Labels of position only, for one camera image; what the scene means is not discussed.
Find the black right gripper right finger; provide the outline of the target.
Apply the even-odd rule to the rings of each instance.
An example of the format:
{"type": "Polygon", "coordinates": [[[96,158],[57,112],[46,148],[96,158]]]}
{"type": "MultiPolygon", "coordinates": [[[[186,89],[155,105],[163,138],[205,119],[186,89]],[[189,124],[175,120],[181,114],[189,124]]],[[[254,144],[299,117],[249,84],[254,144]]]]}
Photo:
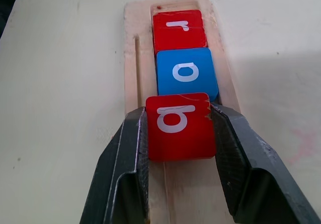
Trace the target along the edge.
{"type": "Polygon", "coordinates": [[[320,223],[277,154],[239,112],[213,103],[216,165],[235,223],[320,223]]]}

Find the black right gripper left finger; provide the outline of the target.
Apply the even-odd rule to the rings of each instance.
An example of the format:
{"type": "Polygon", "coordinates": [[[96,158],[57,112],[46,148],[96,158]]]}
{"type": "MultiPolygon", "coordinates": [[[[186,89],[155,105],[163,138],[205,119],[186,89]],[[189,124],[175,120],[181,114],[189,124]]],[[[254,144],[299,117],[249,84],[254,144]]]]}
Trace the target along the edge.
{"type": "Polygon", "coordinates": [[[100,155],[80,223],[147,223],[148,171],[147,114],[140,107],[100,155]]]}

